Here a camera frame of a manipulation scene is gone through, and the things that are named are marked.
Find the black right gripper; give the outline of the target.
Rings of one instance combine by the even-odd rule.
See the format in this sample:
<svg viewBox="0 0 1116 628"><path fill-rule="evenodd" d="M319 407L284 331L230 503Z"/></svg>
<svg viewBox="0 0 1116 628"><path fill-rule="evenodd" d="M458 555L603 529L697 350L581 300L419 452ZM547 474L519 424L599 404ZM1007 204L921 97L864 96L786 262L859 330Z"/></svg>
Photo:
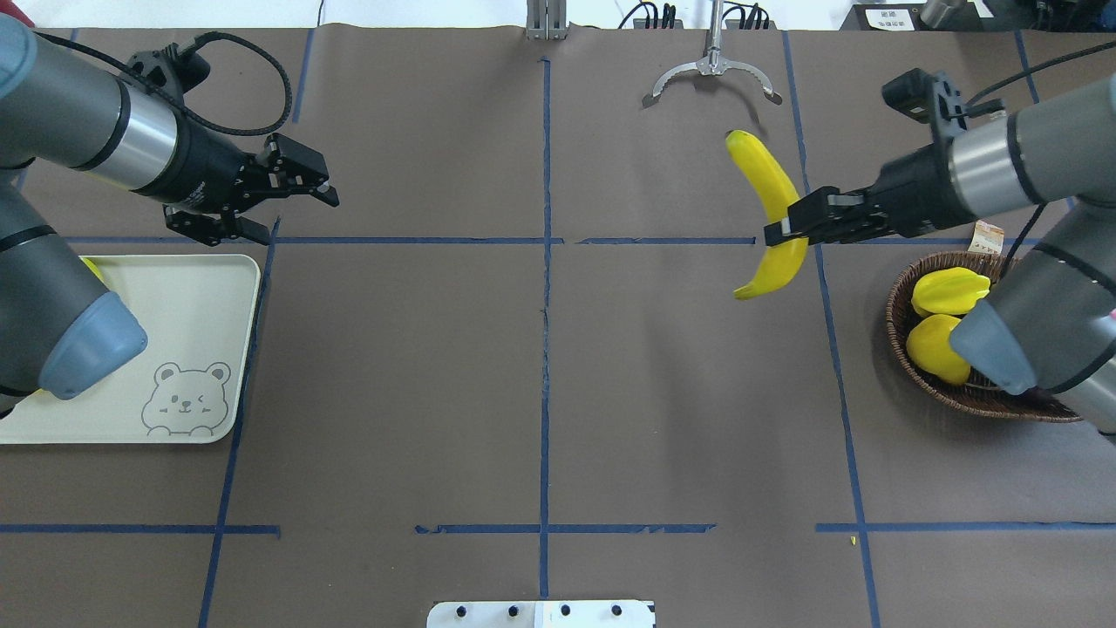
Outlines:
<svg viewBox="0 0 1116 628"><path fill-rule="evenodd" d="M876 236L924 236L969 225L965 206L949 171L949 147L925 146L881 167L868 187L843 194L817 189L786 207L786 218L764 225L766 247L802 239L809 245L848 243Z"/></svg>

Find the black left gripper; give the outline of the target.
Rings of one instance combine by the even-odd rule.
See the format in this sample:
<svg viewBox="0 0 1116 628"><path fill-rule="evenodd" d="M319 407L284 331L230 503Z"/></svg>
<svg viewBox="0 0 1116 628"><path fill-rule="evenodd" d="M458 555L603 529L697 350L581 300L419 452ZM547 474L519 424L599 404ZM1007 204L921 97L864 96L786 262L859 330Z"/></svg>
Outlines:
<svg viewBox="0 0 1116 628"><path fill-rule="evenodd" d="M165 225L206 247L254 242L269 247L271 230L246 218L268 200L310 195L338 207L330 171L318 151L270 133L262 149L251 154L195 120L179 116L177 143L162 174L140 189L140 195L162 203Z"/></svg>

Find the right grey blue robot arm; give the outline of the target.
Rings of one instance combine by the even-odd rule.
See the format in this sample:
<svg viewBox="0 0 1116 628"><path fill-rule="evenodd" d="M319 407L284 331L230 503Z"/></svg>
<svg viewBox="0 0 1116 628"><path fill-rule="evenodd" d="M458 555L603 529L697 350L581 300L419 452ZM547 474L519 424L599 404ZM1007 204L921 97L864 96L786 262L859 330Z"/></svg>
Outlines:
<svg viewBox="0 0 1116 628"><path fill-rule="evenodd" d="M1115 95L1113 77L969 127L1000 104L968 105L922 69L881 89L932 142L889 160L876 183L812 191L771 220L766 245L923 236L1061 199L1072 210L952 334L951 346L1001 390L1051 394L1113 437Z"/></svg>

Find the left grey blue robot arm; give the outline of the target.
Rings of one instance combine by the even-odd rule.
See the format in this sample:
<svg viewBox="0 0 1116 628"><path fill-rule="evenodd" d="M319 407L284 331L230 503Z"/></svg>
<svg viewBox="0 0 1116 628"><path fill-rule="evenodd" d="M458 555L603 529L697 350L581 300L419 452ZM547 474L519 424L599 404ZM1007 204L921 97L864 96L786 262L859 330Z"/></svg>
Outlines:
<svg viewBox="0 0 1116 628"><path fill-rule="evenodd" d="M277 120L235 128L187 106L187 91L210 75L202 51L211 44L235 44L275 69L283 96ZM340 203L323 154L282 132L294 113L286 68L235 33L206 31L122 60L3 15L1 95L3 416L35 393L80 396L148 342L123 297L57 228L60 210L25 194L21 180L36 164L147 199L167 229L206 247L267 245L271 229L248 218L266 201Z"/></svg>

